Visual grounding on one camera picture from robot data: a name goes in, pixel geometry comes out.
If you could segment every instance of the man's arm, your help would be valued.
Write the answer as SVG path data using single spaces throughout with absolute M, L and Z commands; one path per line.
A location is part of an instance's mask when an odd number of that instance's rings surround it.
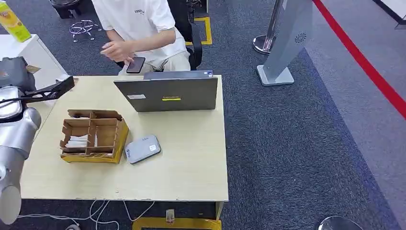
M 153 49 L 159 49 L 175 42 L 175 30 L 169 29 L 159 32 L 158 34 L 140 39 L 137 41 L 131 41 L 131 46 L 134 52 L 141 52 Z
M 106 43 L 101 53 L 110 59 L 123 59 L 134 52 L 141 52 L 162 48 L 175 42 L 175 29 L 169 29 L 159 32 L 158 34 L 136 41 L 119 41 L 122 39 L 116 31 L 107 31 L 107 36 L 112 40 Z
M 106 31 L 107 37 L 109 37 L 110 41 L 117 41 L 123 42 L 124 39 L 117 33 L 116 30 L 108 30 Z

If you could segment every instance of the white cable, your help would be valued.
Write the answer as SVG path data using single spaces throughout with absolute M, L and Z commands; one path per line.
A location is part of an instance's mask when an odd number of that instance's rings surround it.
M 67 219 L 69 219 L 69 220 L 75 222 L 75 224 L 76 224 L 77 226 L 79 226 L 79 224 L 78 224 L 75 220 L 88 220 L 88 219 L 91 219 L 91 217 L 92 217 L 93 215 L 95 215 L 95 214 L 103 207 L 104 201 L 103 201 L 102 205 L 92 214 L 92 213 L 91 213 L 91 210 L 92 210 L 92 208 L 93 208 L 94 203 L 96 203 L 96 201 L 97 201 L 97 200 L 93 201 L 93 203 L 91 204 L 91 206 L 90 206 L 90 211 L 89 211 L 89 217 L 87 217 L 87 218 L 71 218 L 71 217 L 65 217 L 65 216 L 55 216 L 55 215 L 51 215 L 51 214 L 30 214 L 30 215 L 21 215 L 21 216 L 18 216 L 17 218 L 26 218 L 26 217 L 31 217 L 31 218 L 51 217 L 51 218 L 60 219 L 60 220 L 67 220 Z
M 117 225 L 117 230 L 120 230 L 120 224 L 119 224 L 117 221 L 115 221 L 115 220 L 113 220 L 113 221 L 107 221 L 107 222 L 99 221 L 100 216 L 102 216 L 102 213 L 103 213 L 103 211 L 106 209 L 106 207 L 108 206 L 110 200 L 108 200 L 106 204 L 104 204 L 104 203 L 105 203 L 105 200 L 103 200 L 103 203 L 101 204 L 101 206 L 100 206 L 94 213 L 92 213 L 91 210 L 92 210 L 92 208 L 93 208 L 93 205 L 96 203 L 96 201 L 98 201 L 98 200 L 93 201 L 93 203 L 91 204 L 90 209 L 89 209 L 89 216 L 86 217 L 86 218 L 73 218 L 73 217 L 66 217 L 66 216 L 56 216 L 56 215 L 51 215 L 51 214 L 29 214 L 29 215 L 20 215 L 20 216 L 18 216 L 17 218 L 19 219 L 19 218 L 51 217 L 51 218 L 53 218 L 53 219 L 59 219 L 59 220 L 67 220 L 67 219 L 69 219 L 69 220 L 73 221 L 77 226 L 79 226 L 79 223 L 77 223 L 76 220 L 88 220 L 88 219 L 90 219 L 90 220 L 92 220 L 93 222 L 95 222 L 95 224 L 96 224 L 96 230 L 98 229 L 98 224 L 111 224 L 111 223 L 115 223 L 115 224 Z M 127 212 L 127 216 L 128 216 L 128 218 L 129 218 L 132 222 L 134 222 L 134 221 L 138 220 L 139 218 L 141 218 L 141 217 L 142 217 L 148 210 L 150 210 L 150 209 L 152 208 L 152 206 L 155 204 L 155 201 L 152 202 L 152 204 L 151 204 L 143 213 L 141 213 L 141 215 L 139 215 L 139 216 L 138 216 L 137 218 L 135 218 L 135 219 L 131 219 L 130 213 L 129 213 L 128 208 L 127 208 L 127 204 L 125 203 L 125 201 L 123 201 L 123 202 L 124 202 L 125 210 L 126 210 L 126 212 Z M 93 219 L 92 217 L 93 217 L 100 209 L 101 209 L 101 211 L 100 211 L 99 215 L 97 216 L 97 219 Z
M 151 204 L 143 213 L 141 213 L 141 215 L 139 215 L 139 216 L 138 216 L 137 218 L 135 218 L 135 219 L 131 219 L 130 213 L 128 212 L 127 205 L 125 204 L 125 201 L 123 201 L 123 202 L 124 202 L 125 210 L 127 211 L 128 218 L 129 218 L 130 221 L 132 221 L 132 222 L 138 220 L 141 216 L 143 216 L 143 215 L 144 215 L 150 208 L 152 208 L 152 206 L 155 204 L 155 201 L 152 202 L 152 204 Z

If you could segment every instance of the table leg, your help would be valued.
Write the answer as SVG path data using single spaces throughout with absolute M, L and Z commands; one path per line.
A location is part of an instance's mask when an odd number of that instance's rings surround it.
M 220 219 L 221 211 L 223 210 L 224 201 L 216 202 L 216 220 Z

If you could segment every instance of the chair armrest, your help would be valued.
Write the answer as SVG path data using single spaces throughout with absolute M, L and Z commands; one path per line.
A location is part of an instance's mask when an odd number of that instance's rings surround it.
M 202 55 L 203 55 L 202 41 L 200 39 L 199 27 L 194 23 L 191 23 L 191 26 L 192 26 L 194 61 L 196 67 L 198 67 L 202 63 Z

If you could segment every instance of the gray carpet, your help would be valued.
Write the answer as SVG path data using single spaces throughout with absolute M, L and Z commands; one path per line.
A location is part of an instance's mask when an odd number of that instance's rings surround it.
M 406 30 L 395 30 L 397 22 L 371 0 L 328 0 L 324 4 L 406 99 Z M 314 37 L 306 50 L 399 225 L 406 229 L 405 119 L 359 67 L 320 12 L 315 11 L 313 19 Z
M 66 32 L 74 20 L 59 19 L 47 1 L 10 5 L 68 73 L 118 72 L 98 54 L 107 41 L 102 33 L 96 41 L 74 44 Z M 223 74 L 230 197 L 222 214 L 223 229 L 312 230 L 324 217 L 337 214 L 364 229 L 400 229 L 306 51 L 290 65 L 295 84 L 261 86 L 255 66 L 266 57 L 250 44 L 265 31 L 273 2 L 210 0 L 210 6 L 214 44 L 204 47 L 200 69 Z M 83 18 L 95 15 L 88 11 Z M 149 204 L 129 203 L 134 215 Z M 24 200 L 22 213 L 85 217 L 90 204 Z M 146 216 L 164 216 L 169 207 L 175 208 L 178 217 L 214 216 L 213 204 L 203 203 L 157 203 Z M 122 229 L 130 229 L 121 202 L 112 202 L 102 219 L 117 220 Z M 64 229 L 68 224 L 67 220 L 25 218 L 11 229 Z M 83 229 L 94 229 L 90 221 L 82 224 Z M 114 224 L 108 227 L 115 229 Z

